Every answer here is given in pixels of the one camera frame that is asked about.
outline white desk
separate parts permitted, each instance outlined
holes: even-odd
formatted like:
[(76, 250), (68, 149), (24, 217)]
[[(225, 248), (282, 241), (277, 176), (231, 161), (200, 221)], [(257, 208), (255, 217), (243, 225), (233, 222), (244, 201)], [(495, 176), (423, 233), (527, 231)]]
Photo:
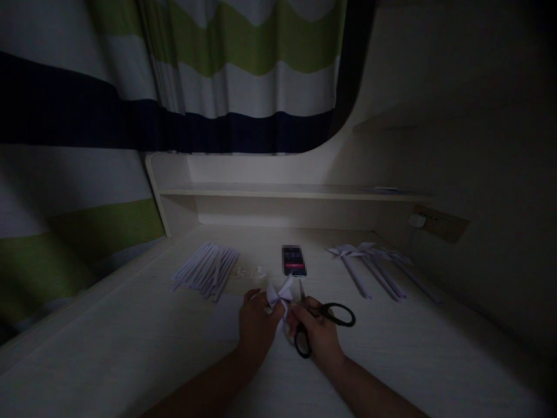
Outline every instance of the white desk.
[[(200, 225), (141, 270), (112, 278), (66, 311), (0, 351), (0, 409), (6, 417), (136, 416), (217, 361), (234, 343), (204, 340), (214, 304), (198, 292), (169, 291), (169, 278), (207, 240), (241, 251), (238, 265), (261, 264), (281, 283), (281, 245), (300, 244), (308, 294), (351, 307), (354, 328), (339, 329), (345, 352), (433, 417), (535, 416), (542, 401), (506, 365), (522, 365), (540, 382), (541, 366), (479, 315), (439, 291), (434, 305), (396, 268), (408, 294), (393, 302), (367, 273), (363, 299), (340, 260), (323, 249), (379, 238), (370, 232)], [(230, 279), (226, 293), (256, 285)], [(297, 283), (293, 288), (297, 295)], [(58, 332), (48, 333), (57, 323)], [(350, 411), (311, 361), (277, 336), (232, 416), (341, 417)]]

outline phone screen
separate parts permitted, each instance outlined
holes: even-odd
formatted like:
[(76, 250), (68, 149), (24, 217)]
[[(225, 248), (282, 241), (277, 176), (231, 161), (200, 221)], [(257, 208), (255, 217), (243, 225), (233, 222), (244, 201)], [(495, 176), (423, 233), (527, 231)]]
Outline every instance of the phone screen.
[(308, 275), (300, 246), (283, 246), (283, 268), (285, 276), (291, 274), (295, 277), (306, 277)]

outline striped curtain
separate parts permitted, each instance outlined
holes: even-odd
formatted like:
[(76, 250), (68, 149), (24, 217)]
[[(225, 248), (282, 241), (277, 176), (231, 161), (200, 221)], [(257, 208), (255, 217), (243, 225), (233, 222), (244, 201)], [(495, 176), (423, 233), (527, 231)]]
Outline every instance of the striped curtain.
[(346, 0), (5, 0), (0, 340), (164, 235), (138, 151), (329, 137)]

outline person's left hand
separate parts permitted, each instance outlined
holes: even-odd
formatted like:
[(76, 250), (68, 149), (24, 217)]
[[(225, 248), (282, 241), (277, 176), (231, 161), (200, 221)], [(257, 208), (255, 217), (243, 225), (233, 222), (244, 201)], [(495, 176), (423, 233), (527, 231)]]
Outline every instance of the person's left hand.
[(255, 362), (259, 367), (273, 344), (277, 325), (284, 315), (284, 306), (278, 302), (272, 313), (265, 308), (267, 292), (252, 289), (244, 295), (244, 304), (240, 308), (240, 342), (237, 351), (243, 359)]

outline power socket panel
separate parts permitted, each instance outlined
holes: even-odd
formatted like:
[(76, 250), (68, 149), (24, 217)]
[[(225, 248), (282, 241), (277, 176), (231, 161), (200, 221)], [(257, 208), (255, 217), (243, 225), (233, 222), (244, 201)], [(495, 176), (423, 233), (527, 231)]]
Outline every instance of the power socket panel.
[(457, 242), (470, 223), (467, 219), (439, 212), (422, 205), (415, 205), (413, 213), (426, 217), (425, 225), (421, 229), (450, 243)]

